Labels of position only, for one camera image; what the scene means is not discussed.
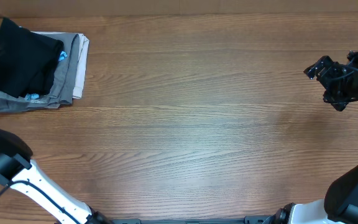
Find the black polo shirt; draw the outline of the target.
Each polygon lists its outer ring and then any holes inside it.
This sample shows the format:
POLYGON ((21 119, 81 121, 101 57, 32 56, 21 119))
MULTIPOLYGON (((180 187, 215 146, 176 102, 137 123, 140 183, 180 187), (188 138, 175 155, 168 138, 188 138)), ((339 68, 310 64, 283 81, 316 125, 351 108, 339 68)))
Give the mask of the black polo shirt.
POLYGON ((0 26, 0 91, 14 98, 49 94, 63 49, 62 41, 4 18, 0 26))

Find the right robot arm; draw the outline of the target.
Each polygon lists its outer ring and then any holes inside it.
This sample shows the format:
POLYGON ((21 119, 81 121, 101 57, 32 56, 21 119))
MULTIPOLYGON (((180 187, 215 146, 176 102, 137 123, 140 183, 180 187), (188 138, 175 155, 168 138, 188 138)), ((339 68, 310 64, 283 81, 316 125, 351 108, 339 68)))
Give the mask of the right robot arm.
MULTIPOLYGON (((358 52, 351 52, 348 59, 349 63, 340 64, 323 56, 304 71, 324 86, 324 102, 338 111, 358 101, 358 52)), ((335 180, 324 199, 288 204, 266 223, 358 223, 358 165, 335 180)))

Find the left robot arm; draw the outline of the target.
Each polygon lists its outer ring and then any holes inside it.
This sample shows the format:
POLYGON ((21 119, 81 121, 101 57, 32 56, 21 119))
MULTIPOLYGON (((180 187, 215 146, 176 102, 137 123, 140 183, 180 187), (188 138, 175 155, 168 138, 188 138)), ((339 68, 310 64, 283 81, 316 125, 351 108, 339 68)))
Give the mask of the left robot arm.
POLYGON ((49 179, 35 160, 30 147, 18 136, 0 129, 0 185, 32 199, 54 216, 59 223, 111 224, 86 203, 72 197, 49 179))

